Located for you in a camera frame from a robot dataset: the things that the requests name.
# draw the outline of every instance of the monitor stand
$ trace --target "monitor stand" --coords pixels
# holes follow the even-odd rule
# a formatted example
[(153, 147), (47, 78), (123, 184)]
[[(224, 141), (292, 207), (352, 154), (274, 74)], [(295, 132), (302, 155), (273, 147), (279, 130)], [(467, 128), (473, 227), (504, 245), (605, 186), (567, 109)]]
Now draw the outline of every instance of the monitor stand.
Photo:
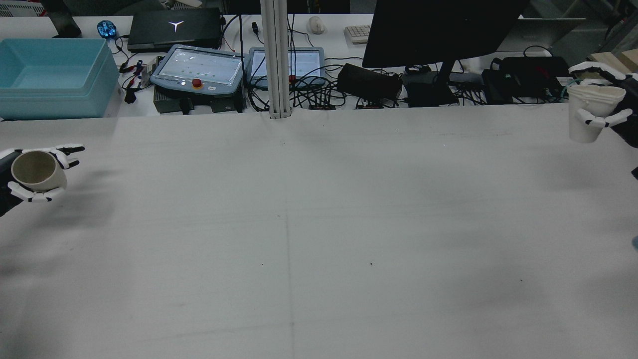
[(436, 107), (459, 103), (447, 82), (454, 61), (445, 61), (439, 72), (404, 73), (403, 85), (408, 92), (409, 107)]

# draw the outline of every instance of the desk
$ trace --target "desk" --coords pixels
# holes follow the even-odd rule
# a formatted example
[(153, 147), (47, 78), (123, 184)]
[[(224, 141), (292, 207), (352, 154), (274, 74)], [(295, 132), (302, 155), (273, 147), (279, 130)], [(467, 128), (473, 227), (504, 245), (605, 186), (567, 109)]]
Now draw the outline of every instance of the desk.
[(637, 153), (567, 105), (0, 123), (3, 358), (626, 358)]
[[(306, 24), (308, 23), (308, 18), (310, 15), (296, 15), (295, 22), (293, 28), (297, 31), (302, 31), (308, 33), (309, 31), (306, 29)], [(350, 56), (359, 56), (363, 57), (366, 49), (365, 44), (352, 44), (350, 43), (343, 34), (343, 29), (346, 26), (351, 25), (363, 25), (372, 23), (372, 14), (347, 14), (347, 15), (319, 15), (323, 22), (326, 25), (326, 32), (324, 34), (313, 34), (309, 33), (310, 40), (314, 46), (323, 47), (325, 49), (326, 57), (350, 57)], [(128, 34), (131, 29), (131, 21), (133, 17), (130, 16), (122, 16), (122, 17), (75, 17), (75, 20), (82, 30), (82, 34), (84, 37), (88, 38), (99, 38), (99, 34), (96, 30), (96, 24), (101, 20), (111, 20), (118, 29), (119, 34)], [(248, 50), (251, 47), (261, 47), (263, 46), (257, 40), (257, 37), (253, 34), (251, 30), (251, 24), (253, 22), (257, 22), (257, 24), (261, 28), (261, 16), (259, 15), (247, 15), (242, 16), (242, 25), (244, 27), (244, 51), (248, 53)], [(0, 18), (0, 40), (3, 38), (47, 38), (56, 35), (56, 30), (53, 27), (53, 24), (48, 18), (41, 17), (29, 17), (29, 18)], [(240, 51), (240, 41), (239, 41), (239, 20), (233, 21), (228, 31), (226, 32), (226, 40), (231, 45), (233, 49), (237, 52)], [(309, 43), (306, 41), (306, 37), (301, 34), (295, 34), (295, 42), (299, 47), (307, 47)], [(113, 52), (116, 52), (113, 42), (110, 42), (110, 47)], [(223, 44), (221, 50), (230, 50), (226, 43)], [(162, 54), (139, 54), (134, 57), (134, 59), (143, 59), (145, 62), (154, 59), (155, 56), (163, 55)], [(467, 59), (463, 61), (463, 65), (466, 71), (471, 73), (479, 74), (484, 68), (487, 68), (494, 57), (507, 57), (507, 56), (520, 56), (521, 52), (498, 52), (489, 56), (482, 56), (473, 59)], [(535, 51), (527, 51), (528, 56), (545, 56), (545, 52), (535, 52)], [(126, 58), (122, 55), (115, 56), (115, 62), (120, 64), (124, 62)], [(130, 65), (134, 65), (136, 61), (131, 60)], [(351, 59), (347, 61), (343, 60), (329, 60), (327, 64), (343, 64), (346, 62), (350, 62), (353, 65), (361, 65), (360, 60)], [(391, 72), (403, 72), (403, 68), (389, 68), (387, 69)], [(123, 83), (125, 78), (128, 75), (123, 75), (120, 79), (120, 83)], [(123, 102), (119, 108), (119, 112), (117, 113), (120, 117), (132, 117), (132, 116), (155, 116), (158, 115), (155, 106), (153, 105), (153, 90), (152, 88), (146, 89), (144, 91), (138, 92), (137, 94), (138, 100), (134, 104), (126, 104)], [(401, 98), (405, 97), (405, 90), (403, 94), (400, 96)], [(357, 102), (357, 98), (354, 96), (350, 96), (348, 99), (348, 103), (344, 106), (344, 109), (353, 109)], [(248, 105), (246, 109), (248, 112), (253, 112), (253, 109)], [(206, 106), (198, 106), (194, 112), (194, 114), (210, 114), (212, 113), (211, 109)]]

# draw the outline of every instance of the vertical metal column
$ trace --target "vertical metal column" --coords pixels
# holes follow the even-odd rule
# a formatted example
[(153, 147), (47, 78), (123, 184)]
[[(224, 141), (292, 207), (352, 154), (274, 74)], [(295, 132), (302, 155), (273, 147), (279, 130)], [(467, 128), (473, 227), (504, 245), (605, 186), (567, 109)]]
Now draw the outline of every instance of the vertical metal column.
[(288, 10), (286, 0), (261, 0), (271, 118), (290, 116)]

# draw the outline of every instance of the white mouse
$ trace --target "white mouse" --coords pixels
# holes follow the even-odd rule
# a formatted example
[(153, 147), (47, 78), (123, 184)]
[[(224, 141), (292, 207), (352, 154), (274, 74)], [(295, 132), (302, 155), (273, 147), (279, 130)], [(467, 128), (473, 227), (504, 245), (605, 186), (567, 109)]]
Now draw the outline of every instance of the white mouse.
[(310, 19), (308, 19), (308, 29), (313, 34), (323, 34), (325, 32), (325, 25), (323, 24), (323, 21), (321, 21), (319, 17), (313, 16)]

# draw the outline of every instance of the beige cup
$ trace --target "beige cup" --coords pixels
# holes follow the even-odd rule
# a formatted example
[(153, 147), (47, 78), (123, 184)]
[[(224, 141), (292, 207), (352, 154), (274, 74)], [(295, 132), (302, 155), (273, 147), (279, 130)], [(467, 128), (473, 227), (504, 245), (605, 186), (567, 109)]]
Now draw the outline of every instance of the beige cup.
[(64, 170), (56, 158), (45, 151), (30, 151), (18, 156), (11, 164), (11, 175), (35, 192), (66, 188)]

